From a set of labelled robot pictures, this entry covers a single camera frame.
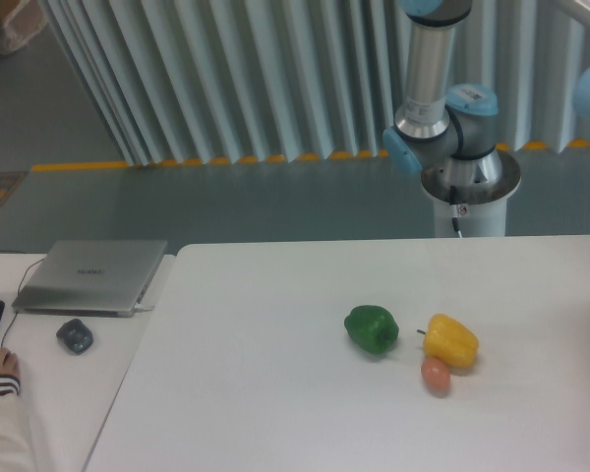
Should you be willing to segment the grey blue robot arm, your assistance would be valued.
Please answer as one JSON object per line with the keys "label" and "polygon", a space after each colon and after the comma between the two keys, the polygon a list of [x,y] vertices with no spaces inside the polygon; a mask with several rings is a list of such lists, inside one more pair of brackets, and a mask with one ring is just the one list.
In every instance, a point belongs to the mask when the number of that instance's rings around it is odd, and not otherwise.
{"label": "grey blue robot arm", "polygon": [[539,141],[560,151],[590,124],[590,1],[404,1],[403,99],[383,143],[420,172],[451,156]]}

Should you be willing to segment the person's hand on mouse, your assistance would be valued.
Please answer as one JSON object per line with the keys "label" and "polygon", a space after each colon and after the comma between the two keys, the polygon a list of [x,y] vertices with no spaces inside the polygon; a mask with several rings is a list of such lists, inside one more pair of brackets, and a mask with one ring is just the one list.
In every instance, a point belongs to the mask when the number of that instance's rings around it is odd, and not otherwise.
{"label": "person's hand on mouse", "polygon": [[21,378],[19,357],[8,348],[0,348],[0,378]]}

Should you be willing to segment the white striped sleeve forearm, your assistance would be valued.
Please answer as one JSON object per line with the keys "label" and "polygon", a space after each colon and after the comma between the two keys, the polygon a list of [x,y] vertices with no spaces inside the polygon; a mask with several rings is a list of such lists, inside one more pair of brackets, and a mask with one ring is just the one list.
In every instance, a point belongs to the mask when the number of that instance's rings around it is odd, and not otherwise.
{"label": "white striped sleeve forearm", "polygon": [[0,471],[37,471],[30,421],[20,381],[0,374]]}

